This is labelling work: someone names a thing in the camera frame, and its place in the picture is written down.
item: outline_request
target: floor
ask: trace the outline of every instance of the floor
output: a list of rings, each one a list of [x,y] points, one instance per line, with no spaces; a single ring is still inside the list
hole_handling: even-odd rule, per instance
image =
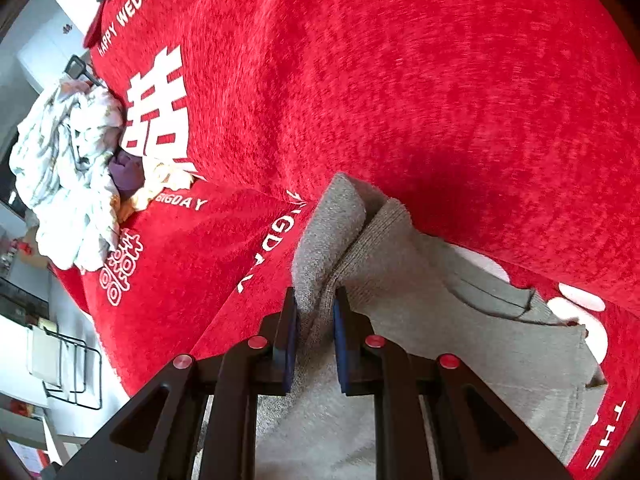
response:
[[[49,313],[51,320],[58,324],[61,334],[83,339],[90,348],[96,348],[102,354],[100,410],[80,408],[60,400],[49,399],[49,416],[56,433],[89,438],[129,400],[129,397],[100,347],[91,318],[78,308],[52,274],[49,274]],[[72,354],[69,352],[67,355],[68,363],[71,363]],[[97,406],[99,398],[97,362],[98,359],[95,357],[87,359],[87,391],[79,396],[82,403],[91,406]]]

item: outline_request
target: purple fabric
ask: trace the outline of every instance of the purple fabric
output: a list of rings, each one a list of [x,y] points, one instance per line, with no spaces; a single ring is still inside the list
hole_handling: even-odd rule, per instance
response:
[[[145,171],[142,158],[120,150],[109,162],[109,172],[113,183],[120,192],[120,198],[126,200],[145,183]]]

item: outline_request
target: white chinese character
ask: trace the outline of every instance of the white chinese character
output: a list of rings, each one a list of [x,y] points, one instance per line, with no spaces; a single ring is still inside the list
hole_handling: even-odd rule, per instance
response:
[[[121,231],[118,248],[107,258],[99,277],[100,286],[107,291],[107,299],[113,306],[118,306],[122,293],[131,288],[129,276],[135,272],[143,250],[139,234],[131,235],[128,229]]]
[[[140,77],[137,73],[131,78],[127,99],[132,106],[127,111],[127,119],[132,123],[122,136],[122,147],[129,153],[160,160],[187,157],[189,115],[187,108],[174,110],[173,107],[174,101],[187,95],[184,80],[180,76],[167,81],[167,76],[181,67],[180,47],[169,54],[165,47],[145,76]],[[142,120],[144,115],[152,112],[159,113],[158,117]]]
[[[607,436],[600,441],[600,446],[607,447],[609,445],[609,442],[610,442],[609,436],[614,431],[616,431],[616,427],[615,426],[607,426]]]
[[[613,409],[613,411],[618,414],[618,416],[616,417],[616,422],[620,420],[620,415],[622,415],[622,410],[625,409],[625,404],[626,404],[626,400],[622,403],[621,406],[616,405],[616,407]]]

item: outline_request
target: gray cloth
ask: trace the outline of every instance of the gray cloth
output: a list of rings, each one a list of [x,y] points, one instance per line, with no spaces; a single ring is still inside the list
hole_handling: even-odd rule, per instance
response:
[[[375,478],[372,399],[340,392],[334,290],[408,352],[459,355],[564,463],[606,390],[583,326],[417,232],[404,206],[338,174],[292,266],[301,333],[292,393],[258,407],[256,478]]]

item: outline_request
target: black clamp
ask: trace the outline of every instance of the black clamp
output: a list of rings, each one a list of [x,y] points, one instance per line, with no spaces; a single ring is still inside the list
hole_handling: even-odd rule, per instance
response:
[[[374,397],[376,480],[431,480],[425,424],[441,480],[570,480],[571,475],[458,357],[407,354],[334,301],[338,380],[347,396]]]
[[[214,395],[200,478],[253,477],[258,395],[291,388],[298,312],[293,289],[258,335],[225,354],[178,355],[92,437],[56,480],[190,480],[207,399]]]
[[[65,67],[65,73],[71,79],[80,79],[80,76],[83,75],[94,85],[104,87],[104,85],[100,83],[98,78],[94,76],[94,74],[92,73],[92,69],[87,65],[87,62],[81,57],[76,56],[75,54],[69,58],[69,61]]]

